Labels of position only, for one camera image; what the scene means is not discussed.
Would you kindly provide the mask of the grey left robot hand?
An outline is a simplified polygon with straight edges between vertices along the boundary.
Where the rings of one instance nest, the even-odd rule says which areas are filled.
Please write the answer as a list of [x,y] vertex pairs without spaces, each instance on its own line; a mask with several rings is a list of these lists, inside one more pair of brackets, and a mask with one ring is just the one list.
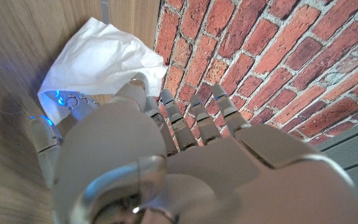
[[358,191],[346,171],[299,139],[250,124],[213,87],[229,130],[222,137],[197,96],[198,144],[168,91],[168,127],[147,77],[136,73],[111,102],[75,93],[66,136],[44,116],[30,135],[52,199],[54,223],[358,223]]

